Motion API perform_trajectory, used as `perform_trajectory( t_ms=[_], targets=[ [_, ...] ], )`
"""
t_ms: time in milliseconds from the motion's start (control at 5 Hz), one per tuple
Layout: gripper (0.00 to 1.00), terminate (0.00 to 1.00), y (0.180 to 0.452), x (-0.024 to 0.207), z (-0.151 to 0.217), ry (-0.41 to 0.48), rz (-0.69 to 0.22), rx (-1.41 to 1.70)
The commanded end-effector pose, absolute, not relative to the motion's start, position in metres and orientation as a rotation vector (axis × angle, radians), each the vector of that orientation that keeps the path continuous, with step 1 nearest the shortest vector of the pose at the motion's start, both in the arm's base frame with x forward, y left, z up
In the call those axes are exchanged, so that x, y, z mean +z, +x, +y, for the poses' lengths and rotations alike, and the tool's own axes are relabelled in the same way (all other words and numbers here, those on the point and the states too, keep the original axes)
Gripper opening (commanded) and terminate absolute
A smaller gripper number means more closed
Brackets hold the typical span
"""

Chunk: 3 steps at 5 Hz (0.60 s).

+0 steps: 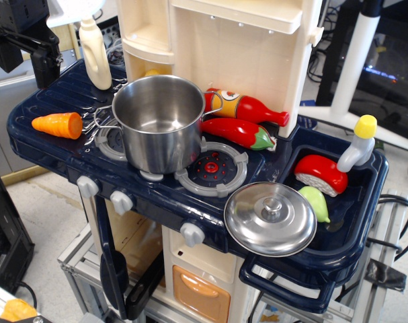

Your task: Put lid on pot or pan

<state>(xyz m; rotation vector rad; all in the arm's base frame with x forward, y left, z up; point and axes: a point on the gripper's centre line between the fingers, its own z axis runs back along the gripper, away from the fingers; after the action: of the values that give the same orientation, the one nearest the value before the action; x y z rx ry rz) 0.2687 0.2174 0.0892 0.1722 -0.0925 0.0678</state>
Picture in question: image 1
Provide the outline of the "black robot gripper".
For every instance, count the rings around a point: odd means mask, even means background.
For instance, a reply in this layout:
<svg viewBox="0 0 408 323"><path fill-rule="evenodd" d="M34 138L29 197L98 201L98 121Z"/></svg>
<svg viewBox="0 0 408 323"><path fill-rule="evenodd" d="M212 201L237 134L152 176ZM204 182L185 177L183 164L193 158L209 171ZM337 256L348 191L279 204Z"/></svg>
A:
<svg viewBox="0 0 408 323"><path fill-rule="evenodd" d="M59 39L48 27L47 1L0 1L0 68L9 73L30 54L36 85L45 89L59 78Z"/></svg>

